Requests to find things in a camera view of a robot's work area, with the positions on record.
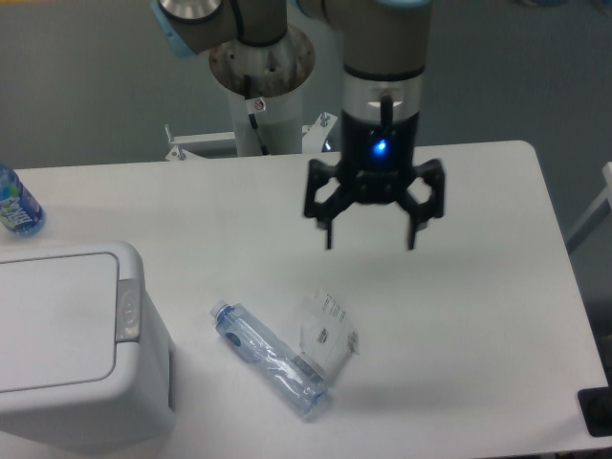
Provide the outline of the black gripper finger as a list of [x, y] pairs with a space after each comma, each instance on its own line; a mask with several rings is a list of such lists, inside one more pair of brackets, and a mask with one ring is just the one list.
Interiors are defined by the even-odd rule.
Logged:
[[[326, 200], [318, 201], [317, 192], [332, 179], [337, 179], [339, 185]], [[326, 250], [333, 248], [334, 219], [356, 202], [357, 184], [355, 170], [347, 168], [343, 161], [336, 165], [329, 165], [317, 159], [308, 162], [303, 216], [315, 219], [317, 227], [325, 231]]]
[[432, 159], [413, 166], [409, 178], [408, 186], [421, 180], [430, 191], [425, 201], [418, 202], [407, 187], [397, 200], [408, 214], [406, 248], [412, 251], [415, 249], [417, 232], [423, 230], [430, 219], [440, 219], [445, 215], [446, 173], [442, 162]]

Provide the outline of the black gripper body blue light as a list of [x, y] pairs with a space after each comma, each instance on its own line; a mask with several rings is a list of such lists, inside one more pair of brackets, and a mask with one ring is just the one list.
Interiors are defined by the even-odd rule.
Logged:
[[408, 195], [416, 178], [414, 143], [419, 116], [389, 126], [341, 114], [338, 180], [342, 192], [363, 205], [387, 205]]

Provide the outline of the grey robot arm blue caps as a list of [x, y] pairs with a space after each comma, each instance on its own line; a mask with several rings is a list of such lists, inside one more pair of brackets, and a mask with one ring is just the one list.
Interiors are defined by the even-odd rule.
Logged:
[[[297, 9], [343, 39], [340, 158], [308, 165], [303, 213], [331, 232], [350, 206], [399, 205], [407, 245], [445, 212], [439, 160], [413, 162], [432, 5], [428, 1], [299, 1]], [[312, 73], [308, 36], [285, 1], [155, 1], [154, 17], [174, 53], [208, 54], [231, 95], [242, 156], [296, 153], [301, 120], [288, 96]]]

